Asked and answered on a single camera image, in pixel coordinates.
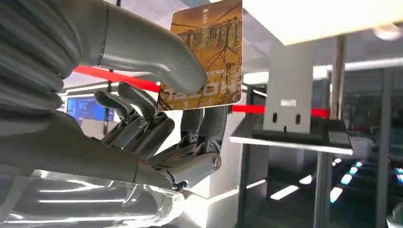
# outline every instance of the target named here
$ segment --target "metal pole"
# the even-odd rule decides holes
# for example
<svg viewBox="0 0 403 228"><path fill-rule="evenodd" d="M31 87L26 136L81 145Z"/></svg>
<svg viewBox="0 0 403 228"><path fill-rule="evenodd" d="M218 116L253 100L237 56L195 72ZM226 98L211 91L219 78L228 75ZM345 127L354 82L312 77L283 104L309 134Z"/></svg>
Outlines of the metal pole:
<svg viewBox="0 0 403 228"><path fill-rule="evenodd" d="M393 75L383 73L381 142L379 147L378 184L376 188L376 228L386 227L386 206L388 197L389 140L391 129Z"/></svg>
<svg viewBox="0 0 403 228"><path fill-rule="evenodd" d="M336 57L333 64L332 90L330 92L330 118L340 119L343 99L345 36L336 38ZM330 188L332 184L333 154L318 152L315 196L314 228L329 227Z"/></svg>
<svg viewBox="0 0 403 228"><path fill-rule="evenodd" d="M254 100L255 93L253 92L253 88L248 86L247 95L246 95L246 104L252 105ZM249 144L243 144L242 146L242 163L240 170L240 192L238 197L238 219L236 228L245 227L245 207L246 207L246 186L248 185L248 172L249 172Z"/></svg>

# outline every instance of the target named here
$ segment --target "ceiling light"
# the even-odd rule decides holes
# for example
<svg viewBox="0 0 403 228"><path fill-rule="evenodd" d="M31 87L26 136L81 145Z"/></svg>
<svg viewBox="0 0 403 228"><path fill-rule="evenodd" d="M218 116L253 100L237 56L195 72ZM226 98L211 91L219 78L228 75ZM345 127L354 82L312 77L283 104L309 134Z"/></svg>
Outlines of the ceiling light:
<svg viewBox="0 0 403 228"><path fill-rule="evenodd" d="M403 21L401 0L244 0L243 7L284 45Z"/></svg>
<svg viewBox="0 0 403 228"><path fill-rule="evenodd" d="M390 23L387 25L378 26L373 29L374 34L383 40L397 40L402 37L402 30L395 24Z"/></svg>
<svg viewBox="0 0 403 228"><path fill-rule="evenodd" d="M302 179L299 180L299 183L301 184L310 184L312 182L312 175L306 176Z"/></svg>
<svg viewBox="0 0 403 228"><path fill-rule="evenodd" d="M348 184L350 183L350 181L351 181L352 178L353 178L353 177L352 177L351 175L345 174L345 175L342 177L340 183L342 183L342 184L344 184L344 185L348 185Z"/></svg>
<svg viewBox="0 0 403 228"><path fill-rule="evenodd" d="M243 83L248 85L266 84L269 80L268 71L249 73L243 75Z"/></svg>
<svg viewBox="0 0 403 228"><path fill-rule="evenodd" d="M351 175L354 175L357 173L357 171L358 171L357 167L351 167L350 171L348 173L350 173Z"/></svg>
<svg viewBox="0 0 403 228"><path fill-rule="evenodd" d="M274 193L273 195L270 196L270 198L274 199L274 200L280 200L284 197L286 197L287 195L297 191L299 189L299 187L295 186L295 185L290 185L276 193Z"/></svg>
<svg viewBox="0 0 403 228"><path fill-rule="evenodd" d="M336 202L337 198L339 198L340 194L343 192L343 190L339 187L334 187L332 191L330 192L330 202L334 203Z"/></svg>

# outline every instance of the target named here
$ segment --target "ceiling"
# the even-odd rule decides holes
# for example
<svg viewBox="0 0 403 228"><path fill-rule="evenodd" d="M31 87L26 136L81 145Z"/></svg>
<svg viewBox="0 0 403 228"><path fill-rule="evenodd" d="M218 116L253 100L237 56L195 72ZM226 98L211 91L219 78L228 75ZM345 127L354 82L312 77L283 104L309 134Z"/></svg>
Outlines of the ceiling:
<svg viewBox="0 0 403 228"><path fill-rule="evenodd" d="M166 29L170 28L172 15L179 10L209 3L209 0L121 0L121 7L151 20ZM244 10L243 18L243 71L244 73L268 70L272 34ZM335 39L326 38L317 43L316 65L333 62ZM372 31L347 35L346 62L358 62L403 57L403 38L383 41ZM65 79L65 87L82 86L103 81L99 78L72 73Z"/></svg>

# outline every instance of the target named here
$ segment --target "screw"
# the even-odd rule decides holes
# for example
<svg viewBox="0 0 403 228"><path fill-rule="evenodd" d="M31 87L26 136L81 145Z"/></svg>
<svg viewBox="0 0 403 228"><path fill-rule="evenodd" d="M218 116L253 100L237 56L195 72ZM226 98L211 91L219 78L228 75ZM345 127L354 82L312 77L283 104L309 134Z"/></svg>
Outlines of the screw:
<svg viewBox="0 0 403 228"><path fill-rule="evenodd" d="M145 127L147 125L147 121L146 120L140 120L139 121L139 127Z"/></svg>
<svg viewBox="0 0 403 228"><path fill-rule="evenodd" d="M211 164L213 166L213 169L217 170L218 168L220 168L221 166L221 157L220 156L215 156L212 161Z"/></svg>
<svg viewBox="0 0 403 228"><path fill-rule="evenodd" d="M170 132L175 128L175 123L172 120L169 120L166 122L165 128Z"/></svg>

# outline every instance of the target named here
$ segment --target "gray robot arm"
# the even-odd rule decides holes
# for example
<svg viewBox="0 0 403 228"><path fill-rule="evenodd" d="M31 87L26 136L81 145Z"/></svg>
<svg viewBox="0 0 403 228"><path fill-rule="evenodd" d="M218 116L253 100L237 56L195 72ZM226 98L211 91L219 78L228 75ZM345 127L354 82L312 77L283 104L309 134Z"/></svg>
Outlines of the gray robot arm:
<svg viewBox="0 0 403 228"><path fill-rule="evenodd" d="M195 160L199 154L181 162L173 159L176 152L153 160L155 169L171 170L175 178L130 152L86 137L74 120L53 111L61 105L56 92L62 79L78 64L149 71L178 91L196 92L206 74L176 35L101 0L0 0L0 28L2 164L163 188L202 173ZM220 141L212 139L225 129L218 126L217 131L203 128L198 144L206 139L210 148L210 142ZM212 172L211 161L204 163L210 169L201 177Z"/></svg>

